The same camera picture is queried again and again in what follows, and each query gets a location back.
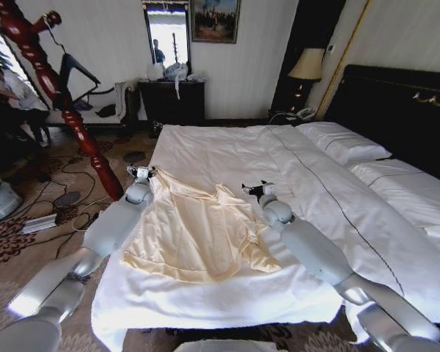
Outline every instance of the red wooden coat rack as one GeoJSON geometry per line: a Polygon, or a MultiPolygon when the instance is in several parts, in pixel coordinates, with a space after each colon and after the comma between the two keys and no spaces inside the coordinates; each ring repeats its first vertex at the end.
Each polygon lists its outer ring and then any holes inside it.
{"type": "MultiPolygon", "coordinates": [[[[60,15],[51,11],[47,15],[50,27],[60,24],[60,15]]],[[[24,18],[15,0],[0,0],[0,27],[3,33],[15,42],[23,56],[32,63],[37,80],[46,95],[54,101],[59,87],[59,75],[47,61],[47,55],[39,44],[39,33],[46,30],[44,16],[35,24],[24,18]]],[[[73,109],[72,97],[67,89],[62,92],[62,118],[72,128],[81,150],[89,155],[91,166],[96,170],[104,189],[113,200],[118,200],[124,193],[116,175],[111,170],[108,160],[101,155],[96,141],[83,126],[81,115],[73,109]]]]}

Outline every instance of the white duvet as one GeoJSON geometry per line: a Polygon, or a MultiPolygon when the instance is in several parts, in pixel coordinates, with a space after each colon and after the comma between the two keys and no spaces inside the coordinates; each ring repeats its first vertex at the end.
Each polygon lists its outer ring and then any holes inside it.
{"type": "MultiPolygon", "coordinates": [[[[274,182],[278,198],[332,239],[355,271],[402,293],[440,322],[440,254],[419,229],[295,128],[165,126],[150,164],[206,191],[223,183],[254,204],[258,215],[255,198],[241,193],[241,183],[274,182]]],[[[264,274],[243,265],[224,282],[196,285],[122,264],[128,238],[111,256],[96,291],[94,333],[111,351],[121,351],[127,329],[330,322],[342,299],[304,270],[278,234],[269,230],[263,240],[281,271],[264,274]]],[[[358,311],[346,307],[363,340],[358,311]]]]}

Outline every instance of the carpet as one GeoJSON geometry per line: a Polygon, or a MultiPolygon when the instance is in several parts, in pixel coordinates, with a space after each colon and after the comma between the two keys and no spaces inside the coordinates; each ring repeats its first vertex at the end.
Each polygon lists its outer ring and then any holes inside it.
{"type": "MultiPolygon", "coordinates": [[[[16,319],[6,311],[6,306],[20,288],[46,263],[80,246],[84,232],[75,231],[73,226],[84,230],[93,216],[110,203],[88,157],[79,150],[73,136],[59,129],[52,129],[52,134],[54,143],[51,147],[17,162],[0,174],[23,197],[19,209],[0,222],[0,330],[16,319]],[[57,214],[57,227],[20,234],[26,220],[52,213],[57,214]]],[[[129,184],[125,171],[128,162],[148,165],[156,143],[145,131],[124,137],[100,132],[96,139],[124,187],[129,184]]],[[[86,281],[81,305],[63,322],[60,351],[106,351],[92,334],[90,326],[92,299],[106,263],[107,260],[86,281]]],[[[202,339],[273,341],[278,349],[300,352],[377,351],[371,344],[350,344],[348,341],[354,338],[341,311],[330,324],[269,324],[219,330],[133,330],[125,338],[124,351],[170,352],[183,342],[202,339]]]]}

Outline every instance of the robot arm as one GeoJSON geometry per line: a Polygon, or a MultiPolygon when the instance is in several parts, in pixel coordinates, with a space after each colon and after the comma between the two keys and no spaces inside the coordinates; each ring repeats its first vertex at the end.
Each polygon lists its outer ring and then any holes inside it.
{"type": "Polygon", "coordinates": [[[275,197],[273,183],[243,185],[243,192],[257,197],[270,227],[280,232],[282,242],[313,276],[351,303],[373,302],[358,317],[378,347],[391,352],[440,351],[440,330],[394,290],[353,271],[334,242],[275,197]]]}
{"type": "Polygon", "coordinates": [[[80,304],[84,285],[79,278],[90,275],[111,253],[118,250],[152,202],[146,167],[128,167],[135,177],[124,196],[112,203],[85,232],[74,253],[47,264],[14,297],[9,309],[22,317],[0,331],[0,351],[56,351],[60,323],[80,304]]]}

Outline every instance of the bed frame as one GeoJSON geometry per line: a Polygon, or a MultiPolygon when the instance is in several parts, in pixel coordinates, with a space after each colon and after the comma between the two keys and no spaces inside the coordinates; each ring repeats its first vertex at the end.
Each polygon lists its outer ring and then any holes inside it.
{"type": "Polygon", "coordinates": [[[440,73],[348,65],[324,120],[440,179],[440,73]]]}

